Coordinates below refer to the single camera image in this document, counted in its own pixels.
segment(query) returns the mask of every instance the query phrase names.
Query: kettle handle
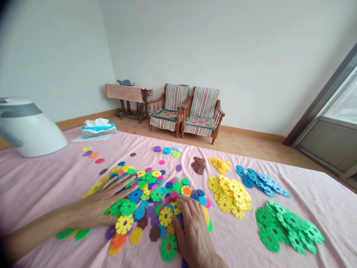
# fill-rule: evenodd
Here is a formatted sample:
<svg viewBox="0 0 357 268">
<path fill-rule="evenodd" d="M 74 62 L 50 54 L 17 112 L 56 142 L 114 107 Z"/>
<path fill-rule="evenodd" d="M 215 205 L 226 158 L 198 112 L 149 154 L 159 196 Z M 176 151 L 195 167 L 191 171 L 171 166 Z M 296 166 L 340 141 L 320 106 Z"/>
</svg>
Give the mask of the kettle handle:
<svg viewBox="0 0 357 268">
<path fill-rule="evenodd" d="M 1 109 L 0 110 L 0 136 L 2 136 L 8 143 L 13 147 L 22 147 L 23 141 L 16 138 L 14 135 L 10 134 L 5 130 L 4 126 L 1 124 L 1 115 L 7 112 L 12 111 L 12 109 Z"/>
</svg>

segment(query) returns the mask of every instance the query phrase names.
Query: glass door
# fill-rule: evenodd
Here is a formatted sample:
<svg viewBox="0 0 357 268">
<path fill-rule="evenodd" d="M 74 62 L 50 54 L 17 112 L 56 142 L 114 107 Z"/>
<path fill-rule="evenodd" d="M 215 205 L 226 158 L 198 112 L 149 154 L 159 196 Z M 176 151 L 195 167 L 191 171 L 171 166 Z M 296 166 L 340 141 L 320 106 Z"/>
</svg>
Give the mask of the glass door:
<svg viewBox="0 0 357 268">
<path fill-rule="evenodd" d="M 357 68 L 294 147 L 357 188 Z"/>
</svg>

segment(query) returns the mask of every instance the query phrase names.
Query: pile of yellow discs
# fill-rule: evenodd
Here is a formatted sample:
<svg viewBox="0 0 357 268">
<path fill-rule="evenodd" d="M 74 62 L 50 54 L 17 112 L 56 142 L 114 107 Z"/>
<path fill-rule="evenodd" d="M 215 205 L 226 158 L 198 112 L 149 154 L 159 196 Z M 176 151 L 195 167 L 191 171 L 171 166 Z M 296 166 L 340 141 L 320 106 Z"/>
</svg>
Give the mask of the pile of yellow discs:
<svg viewBox="0 0 357 268">
<path fill-rule="evenodd" d="M 215 193 L 215 200 L 224 213 L 232 212 L 240 220 L 245 217 L 244 211 L 252 210 L 252 197 L 244 186 L 235 179 L 220 175 L 209 176 L 208 188 Z"/>
<path fill-rule="evenodd" d="M 212 163 L 213 166 L 218 170 L 222 175 L 226 175 L 227 171 L 231 171 L 229 166 L 232 165 L 229 161 L 223 161 L 220 158 L 210 158 L 208 162 Z"/>
</svg>

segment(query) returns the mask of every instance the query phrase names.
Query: pile of green discs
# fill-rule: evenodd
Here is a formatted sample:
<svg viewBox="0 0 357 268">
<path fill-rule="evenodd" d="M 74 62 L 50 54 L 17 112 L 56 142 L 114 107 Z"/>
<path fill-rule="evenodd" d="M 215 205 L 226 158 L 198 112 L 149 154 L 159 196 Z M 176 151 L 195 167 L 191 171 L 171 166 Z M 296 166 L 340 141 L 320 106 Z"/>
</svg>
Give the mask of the pile of green discs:
<svg viewBox="0 0 357 268">
<path fill-rule="evenodd" d="M 279 203 L 268 200 L 266 207 L 260 207 L 255 213 L 260 229 L 260 239 L 266 247 L 274 252 L 280 250 L 280 243 L 292 246 L 300 254 L 306 249 L 316 254 L 315 244 L 321 245 L 325 237 L 309 221 Z"/>
</svg>

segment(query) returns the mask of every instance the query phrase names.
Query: pink bedsheet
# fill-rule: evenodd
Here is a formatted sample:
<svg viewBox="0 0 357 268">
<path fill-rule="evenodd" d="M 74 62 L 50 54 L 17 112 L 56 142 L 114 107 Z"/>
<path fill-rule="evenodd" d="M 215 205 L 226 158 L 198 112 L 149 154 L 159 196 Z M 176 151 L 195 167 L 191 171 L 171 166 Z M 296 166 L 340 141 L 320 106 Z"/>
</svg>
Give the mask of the pink bedsheet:
<svg viewBox="0 0 357 268">
<path fill-rule="evenodd" d="M 65 132 L 69 141 L 80 133 L 79 128 Z M 154 146 L 177 146 L 184 151 L 180 158 L 155 153 Z M 82 156 L 81 149 L 93 146 L 105 162 Z M 256 188 L 247 189 L 252 196 L 253 211 L 244 220 L 223 213 L 207 187 L 209 175 L 218 171 L 207 162 L 202 176 L 194 173 L 190 164 L 194 156 L 205 159 L 219 157 L 233 163 L 230 179 L 241 181 L 235 166 L 253 168 L 278 181 L 291 193 L 291 198 L 272 198 L 305 220 L 310 220 L 323 232 L 326 241 L 318 245 L 318 254 L 300 255 L 292 247 L 280 244 L 279 253 L 269 251 L 261 242 L 255 211 L 270 198 Z M 202 149 L 178 143 L 121 133 L 105 141 L 70 143 L 66 148 L 43 157 L 22 158 L 14 149 L 0 152 L 0 228 L 3 233 L 16 230 L 46 212 L 78 200 L 104 175 L 99 172 L 116 166 L 120 161 L 135 169 L 152 167 L 166 170 L 165 181 L 174 176 L 189 178 L 193 188 L 203 189 L 212 201 L 208 210 L 212 223 L 212 240 L 217 252 L 229 267 L 352 267 L 357 263 L 357 195 L 322 172 L 282 165 L 263 160 Z M 182 164 L 183 170 L 175 171 Z M 98 227 L 82 241 L 51 238 L 17 264 L 19 267 L 181 267 L 177 254 L 172 263 L 160 256 L 161 240 L 152 243 L 147 227 L 136 246 L 127 241 L 116 256 L 108 255 L 110 241 L 104 237 L 106 227 Z"/>
</svg>

